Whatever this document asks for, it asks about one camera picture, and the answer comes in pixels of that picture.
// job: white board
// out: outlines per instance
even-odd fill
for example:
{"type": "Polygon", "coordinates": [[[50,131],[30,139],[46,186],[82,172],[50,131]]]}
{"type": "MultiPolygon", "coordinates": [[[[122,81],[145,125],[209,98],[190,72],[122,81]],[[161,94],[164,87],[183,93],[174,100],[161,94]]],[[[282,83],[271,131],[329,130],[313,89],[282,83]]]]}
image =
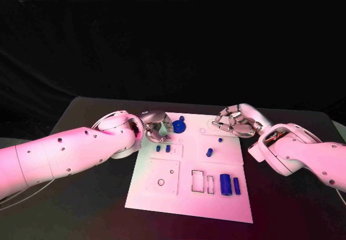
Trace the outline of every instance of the white board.
{"type": "MultiPolygon", "coordinates": [[[[173,112],[167,115],[171,121],[184,117],[186,130],[169,134],[169,143],[157,144],[143,138],[125,208],[252,223],[238,137],[212,126],[215,116],[173,112]],[[209,148],[213,149],[210,157],[206,156],[209,148]],[[196,188],[203,192],[192,191],[193,170],[203,172],[202,186],[200,174],[194,175],[196,188]],[[231,175],[231,196],[220,193],[220,174],[231,175]],[[213,194],[207,193],[207,176],[213,180],[213,194]],[[235,194],[233,178],[239,181],[241,195],[235,194]]],[[[164,127],[160,134],[167,134],[164,127]]]]}

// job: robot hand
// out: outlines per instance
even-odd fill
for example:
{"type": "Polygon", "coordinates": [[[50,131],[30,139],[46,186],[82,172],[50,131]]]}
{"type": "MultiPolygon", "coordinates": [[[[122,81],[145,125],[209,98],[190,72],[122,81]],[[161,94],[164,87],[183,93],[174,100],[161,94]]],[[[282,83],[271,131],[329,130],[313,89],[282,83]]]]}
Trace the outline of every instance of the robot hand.
{"type": "Polygon", "coordinates": [[[226,107],[212,124],[241,138],[249,138],[258,132],[258,142],[248,152],[258,162],[267,161],[277,173],[288,176],[305,168],[327,186],[346,192],[346,144],[321,142],[292,123],[272,126],[246,103],[226,107]],[[222,116],[229,116],[229,125],[220,122],[222,116]]]}
{"type": "Polygon", "coordinates": [[[141,148],[144,131],[151,142],[167,142],[170,137],[158,134],[161,122],[171,133],[164,111],[138,115],[117,111],[92,128],[81,127],[0,149],[0,204],[4,197],[30,186],[79,173],[109,157],[127,157],[141,148]]]}
{"type": "Polygon", "coordinates": [[[272,123],[251,105],[242,103],[228,106],[218,113],[212,125],[239,138],[251,138],[256,132],[262,135],[272,123]],[[229,116],[229,124],[220,122],[223,116],[229,116]]]}

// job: pink robotic arm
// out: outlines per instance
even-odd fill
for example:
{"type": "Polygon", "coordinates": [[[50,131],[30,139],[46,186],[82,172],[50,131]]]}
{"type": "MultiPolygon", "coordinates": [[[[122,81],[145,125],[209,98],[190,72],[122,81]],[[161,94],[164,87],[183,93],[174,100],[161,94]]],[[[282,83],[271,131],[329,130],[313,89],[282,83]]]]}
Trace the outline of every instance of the pink robotic arm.
{"type": "Polygon", "coordinates": [[[258,142],[248,152],[258,162],[265,160],[281,175],[288,176],[300,168],[307,168],[327,186],[346,192],[344,144],[321,142],[311,132],[292,123],[272,126],[246,103],[226,107],[212,124],[241,138],[258,133],[258,142]],[[229,116],[229,125],[219,122],[223,116],[229,116]]]}
{"type": "Polygon", "coordinates": [[[0,149],[0,200],[49,180],[69,176],[104,163],[127,157],[150,141],[167,142],[158,135],[164,124],[173,132],[171,120],[163,111],[131,115],[117,111],[95,123],[98,130],[81,127],[24,144],[0,149]]]}

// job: table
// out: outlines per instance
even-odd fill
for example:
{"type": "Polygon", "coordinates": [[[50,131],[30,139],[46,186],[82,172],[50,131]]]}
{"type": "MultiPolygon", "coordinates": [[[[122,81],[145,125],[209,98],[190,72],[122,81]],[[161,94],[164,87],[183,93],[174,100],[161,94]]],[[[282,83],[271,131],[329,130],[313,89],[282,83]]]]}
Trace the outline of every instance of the table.
{"type": "MultiPolygon", "coordinates": [[[[148,110],[215,115],[225,106],[76,97],[52,134],[91,127],[108,113],[148,110]]],[[[321,112],[259,109],[277,123],[295,123],[324,142],[343,142],[321,112]]],[[[124,208],[137,153],[109,159],[53,181],[27,201],[0,212],[1,239],[342,239],[346,206],[336,190],[308,172],[277,174],[241,139],[254,224],[124,208]]]]}

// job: small blue cylinder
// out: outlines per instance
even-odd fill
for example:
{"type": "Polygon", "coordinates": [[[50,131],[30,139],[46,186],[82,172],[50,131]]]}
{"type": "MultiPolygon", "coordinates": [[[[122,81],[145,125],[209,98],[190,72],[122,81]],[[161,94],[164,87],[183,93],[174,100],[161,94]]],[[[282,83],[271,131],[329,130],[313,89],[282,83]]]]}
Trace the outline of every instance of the small blue cylinder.
{"type": "Polygon", "coordinates": [[[209,148],[209,149],[207,149],[207,152],[206,152],[206,156],[210,157],[210,156],[212,156],[212,153],[213,153],[213,149],[209,148]]]}
{"type": "Polygon", "coordinates": [[[220,183],[220,194],[223,196],[231,196],[232,195],[232,186],[231,186],[229,174],[219,175],[219,183],[220,183]]]}
{"type": "Polygon", "coordinates": [[[233,181],[233,191],[235,191],[235,194],[241,195],[241,187],[239,187],[238,177],[233,177],[232,181],[233,181]]]}

